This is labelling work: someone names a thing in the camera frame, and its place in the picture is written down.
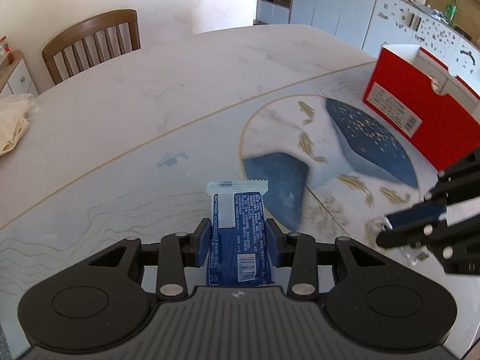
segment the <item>white wall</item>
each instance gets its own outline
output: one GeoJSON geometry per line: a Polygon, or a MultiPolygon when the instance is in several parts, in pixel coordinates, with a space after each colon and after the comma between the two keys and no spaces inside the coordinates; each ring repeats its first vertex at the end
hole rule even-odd
{"type": "Polygon", "coordinates": [[[252,25],[256,0],[0,0],[0,33],[19,49],[39,92],[53,86],[43,47],[58,33],[109,10],[138,12],[142,48],[205,31],[252,25]]]}

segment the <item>glass jar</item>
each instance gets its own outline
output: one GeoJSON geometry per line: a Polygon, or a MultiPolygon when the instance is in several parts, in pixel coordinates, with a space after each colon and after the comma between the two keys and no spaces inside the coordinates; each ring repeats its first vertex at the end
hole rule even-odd
{"type": "Polygon", "coordinates": [[[11,53],[10,47],[7,43],[7,37],[4,36],[3,38],[0,39],[0,47],[4,53],[7,53],[7,59],[9,65],[14,63],[14,55],[11,53]]]}

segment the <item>wooden countertop edge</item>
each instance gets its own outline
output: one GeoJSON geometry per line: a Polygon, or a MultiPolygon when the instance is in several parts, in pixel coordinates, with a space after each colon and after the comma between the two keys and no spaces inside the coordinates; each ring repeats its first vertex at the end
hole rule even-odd
{"type": "Polygon", "coordinates": [[[11,74],[23,58],[23,54],[20,50],[14,50],[11,53],[13,54],[13,63],[0,72],[0,91],[3,89],[11,74]]]}

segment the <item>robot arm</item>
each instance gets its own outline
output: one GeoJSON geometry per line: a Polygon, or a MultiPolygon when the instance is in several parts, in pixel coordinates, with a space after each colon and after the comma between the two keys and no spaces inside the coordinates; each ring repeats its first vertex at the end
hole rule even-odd
{"type": "Polygon", "coordinates": [[[424,202],[387,215],[376,243],[389,249],[426,246],[448,274],[480,275],[480,214],[448,226],[441,214],[449,205],[480,196],[480,147],[438,173],[424,202]]]}

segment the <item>box label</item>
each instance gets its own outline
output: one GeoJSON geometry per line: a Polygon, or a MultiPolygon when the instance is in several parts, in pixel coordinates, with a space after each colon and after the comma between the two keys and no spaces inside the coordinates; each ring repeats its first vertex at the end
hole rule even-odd
{"type": "Polygon", "coordinates": [[[383,112],[410,138],[422,124],[422,120],[417,115],[376,82],[373,83],[367,101],[383,112]]]}

